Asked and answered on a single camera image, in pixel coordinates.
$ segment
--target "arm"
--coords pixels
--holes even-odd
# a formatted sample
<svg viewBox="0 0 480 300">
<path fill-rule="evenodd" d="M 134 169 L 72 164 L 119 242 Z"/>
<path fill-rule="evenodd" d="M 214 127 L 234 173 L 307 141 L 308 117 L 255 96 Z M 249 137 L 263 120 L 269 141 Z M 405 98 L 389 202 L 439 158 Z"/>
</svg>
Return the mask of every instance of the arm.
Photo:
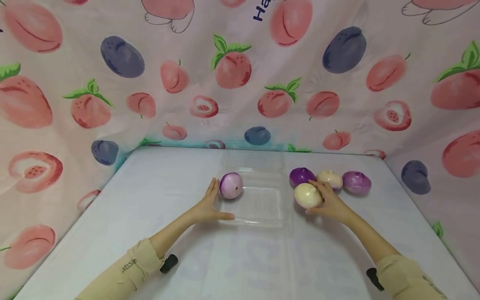
<svg viewBox="0 0 480 300">
<path fill-rule="evenodd" d="M 192 225 L 210 220 L 233 220 L 214 209 L 218 180 L 213 178 L 205 197 L 165 228 L 130 248 L 123 257 L 95 278 L 75 300 L 127 300 L 165 261 L 165 254 Z"/>
<path fill-rule="evenodd" d="M 447 299 L 416 262 L 402 256 L 362 217 L 351 210 L 327 182 L 309 180 L 309 183 L 322 193 L 325 203 L 322 207 L 307 210 L 306 213 L 333 218 L 352 230 L 376 264 L 380 283 L 394 300 Z"/>
</svg>

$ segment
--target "hand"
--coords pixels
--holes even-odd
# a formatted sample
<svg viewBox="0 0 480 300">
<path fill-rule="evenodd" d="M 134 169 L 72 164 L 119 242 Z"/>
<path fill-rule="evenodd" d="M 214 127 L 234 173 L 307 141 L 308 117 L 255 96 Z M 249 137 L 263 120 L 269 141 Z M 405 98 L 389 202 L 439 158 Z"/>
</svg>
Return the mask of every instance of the hand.
<svg viewBox="0 0 480 300">
<path fill-rule="evenodd" d="M 187 213 L 193 218 L 195 223 L 206 222 L 212 220 L 233 220 L 234 214 L 221 213 L 214 208 L 216 195 L 218 194 L 218 185 L 220 181 L 215 177 L 212 178 L 212 182 L 208 186 L 205 193 L 205 197 L 200 200 L 194 207 L 192 207 Z"/>
<path fill-rule="evenodd" d="M 335 194 L 328 182 L 316 182 L 313 180 L 308 182 L 315 186 L 324 198 L 323 206 L 308 209 L 306 212 L 308 215 L 327 216 L 345 225 L 355 216 L 355 212 Z"/>
</svg>

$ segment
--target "fruit pattern fabric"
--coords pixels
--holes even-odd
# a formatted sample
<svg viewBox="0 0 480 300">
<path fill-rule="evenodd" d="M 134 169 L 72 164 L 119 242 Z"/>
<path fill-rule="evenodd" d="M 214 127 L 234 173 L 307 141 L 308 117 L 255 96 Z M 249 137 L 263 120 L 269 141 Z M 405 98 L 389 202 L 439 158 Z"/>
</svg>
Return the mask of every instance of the fruit pattern fabric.
<svg viewBox="0 0 480 300">
<path fill-rule="evenodd" d="M 480 289 L 478 0 L 120 1 L 0 0 L 0 300 L 138 146 L 376 156 Z"/>
</svg>

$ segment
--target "black clip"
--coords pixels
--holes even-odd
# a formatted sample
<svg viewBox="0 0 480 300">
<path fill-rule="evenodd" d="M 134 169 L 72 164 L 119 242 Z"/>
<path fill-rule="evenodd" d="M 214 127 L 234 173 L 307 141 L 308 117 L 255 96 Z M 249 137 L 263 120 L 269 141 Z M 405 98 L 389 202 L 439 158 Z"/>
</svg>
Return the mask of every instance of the black clip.
<svg viewBox="0 0 480 300">
<path fill-rule="evenodd" d="M 367 277 L 370 279 L 370 281 L 373 283 L 374 286 L 377 287 L 377 289 L 379 291 L 384 291 L 384 287 L 382 287 L 382 285 L 380 284 L 380 282 L 378 281 L 378 277 L 377 277 L 377 269 L 375 268 L 370 268 L 367 270 Z"/>
<path fill-rule="evenodd" d="M 163 274 L 166 274 L 178 263 L 179 263 L 179 259 L 175 255 L 170 254 L 168 258 L 165 260 L 165 262 L 163 263 L 163 266 L 160 268 L 160 272 L 162 272 Z"/>
</svg>

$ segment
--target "cartoon rabbit print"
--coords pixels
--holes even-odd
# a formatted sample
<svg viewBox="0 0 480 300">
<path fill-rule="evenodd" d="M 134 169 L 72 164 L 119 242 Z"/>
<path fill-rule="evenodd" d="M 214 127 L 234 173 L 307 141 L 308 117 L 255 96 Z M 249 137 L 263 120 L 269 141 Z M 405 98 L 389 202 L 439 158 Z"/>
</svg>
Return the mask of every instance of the cartoon rabbit print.
<svg viewBox="0 0 480 300">
<path fill-rule="evenodd" d="M 153 25 L 169 25 L 173 32 L 184 32 L 193 18 L 193 0 L 142 0 L 145 20 Z"/>
<path fill-rule="evenodd" d="M 477 5 L 480 0 L 412 0 L 402 8 L 405 16 L 423 15 L 425 25 L 447 23 Z"/>
</svg>

